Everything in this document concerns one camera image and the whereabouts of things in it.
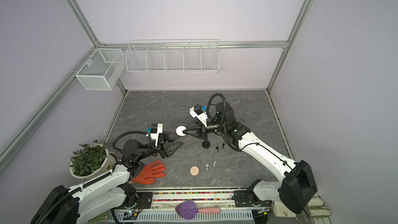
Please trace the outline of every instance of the pink handle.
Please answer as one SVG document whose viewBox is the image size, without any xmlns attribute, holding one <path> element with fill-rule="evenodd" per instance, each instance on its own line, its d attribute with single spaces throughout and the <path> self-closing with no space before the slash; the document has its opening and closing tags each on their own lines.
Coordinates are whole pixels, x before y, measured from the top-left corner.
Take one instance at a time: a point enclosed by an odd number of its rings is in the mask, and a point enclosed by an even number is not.
<svg viewBox="0 0 398 224">
<path fill-rule="evenodd" d="M 199 208 L 199 213 L 202 214 L 219 214 L 220 208 L 219 207 L 212 207 L 212 208 Z"/>
</svg>

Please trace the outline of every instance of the white mesh basket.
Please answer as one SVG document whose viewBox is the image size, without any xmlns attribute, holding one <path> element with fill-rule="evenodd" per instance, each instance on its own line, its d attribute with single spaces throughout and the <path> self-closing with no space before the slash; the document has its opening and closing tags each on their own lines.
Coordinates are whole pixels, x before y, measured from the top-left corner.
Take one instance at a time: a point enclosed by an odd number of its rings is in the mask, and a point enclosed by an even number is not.
<svg viewBox="0 0 398 224">
<path fill-rule="evenodd" d="M 218 42 L 130 43 L 126 51 L 131 73 L 218 72 Z"/>
<path fill-rule="evenodd" d="M 112 90 L 125 64 L 121 49 L 97 48 L 76 77 L 87 90 Z"/>
</svg>

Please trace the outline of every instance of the orange glove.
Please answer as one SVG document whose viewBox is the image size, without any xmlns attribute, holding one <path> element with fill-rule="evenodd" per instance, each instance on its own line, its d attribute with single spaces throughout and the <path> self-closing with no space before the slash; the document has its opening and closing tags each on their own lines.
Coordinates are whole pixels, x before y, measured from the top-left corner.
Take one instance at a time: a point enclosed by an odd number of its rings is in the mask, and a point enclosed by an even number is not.
<svg viewBox="0 0 398 224">
<path fill-rule="evenodd" d="M 160 159 L 144 166 L 139 175 L 134 177 L 132 181 L 140 184 L 151 184 L 155 182 L 155 178 L 166 176 L 164 173 L 166 167 L 164 167 L 164 163 L 156 165 L 159 162 Z"/>
</svg>

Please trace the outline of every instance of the wire basket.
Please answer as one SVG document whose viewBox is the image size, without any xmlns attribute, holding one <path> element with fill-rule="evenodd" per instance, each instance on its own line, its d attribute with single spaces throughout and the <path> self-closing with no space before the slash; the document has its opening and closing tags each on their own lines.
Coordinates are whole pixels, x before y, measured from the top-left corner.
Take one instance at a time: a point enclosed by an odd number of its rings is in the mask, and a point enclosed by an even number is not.
<svg viewBox="0 0 398 224">
<path fill-rule="evenodd" d="M 121 49 L 97 48 L 76 77 L 87 90 L 112 90 L 125 64 Z"/>
<path fill-rule="evenodd" d="M 218 42 L 128 41 L 127 71 L 131 73 L 218 72 Z"/>
</svg>

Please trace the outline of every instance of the gray marble tabletop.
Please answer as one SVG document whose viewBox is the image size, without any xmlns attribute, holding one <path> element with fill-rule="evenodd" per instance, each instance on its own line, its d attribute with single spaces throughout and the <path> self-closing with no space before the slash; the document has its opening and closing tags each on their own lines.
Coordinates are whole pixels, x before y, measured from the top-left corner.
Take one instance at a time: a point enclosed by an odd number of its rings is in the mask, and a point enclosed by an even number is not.
<svg viewBox="0 0 398 224">
<path fill-rule="evenodd" d="M 152 123 L 163 123 L 163 130 L 175 131 L 177 126 L 192 121 L 189 109 L 196 104 L 207 105 L 213 93 L 222 93 L 234 109 L 236 119 L 246 125 L 263 142 L 276 151 L 287 156 L 282 135 L 275 120 L 266 92 L 263 90 L 247 91 L 131 91 L 121 108 L 108 142 L 112 142 L 123 132 L 145 130 Z M 212 104 L 221 102 L 215 97 Z M 210 113 L 215 114 L 215 106 Z M 123 137 L 117 147 L 122 148 L 124 142 L 136 139 L 142 143 L 148 140 L 143 135 Z M 162 159 L 166 166 L 166 176 L 156 178 L 151 185 L 140 187 L 248 187 L 254 180 L 276 181 L 273 174 L 260 162 L 246 152 L 236 152 L 225 145 L 223 139 L 209 134 L 211 146 L 202 147 L 202 140 L 184 136 L 177 139 L 184 145 L 173 156 Z M 145 164 L 161 159 L 148 157 Z M 199 174 L 192 176 L 189 169 L 199 167 Z"/>
</svg>

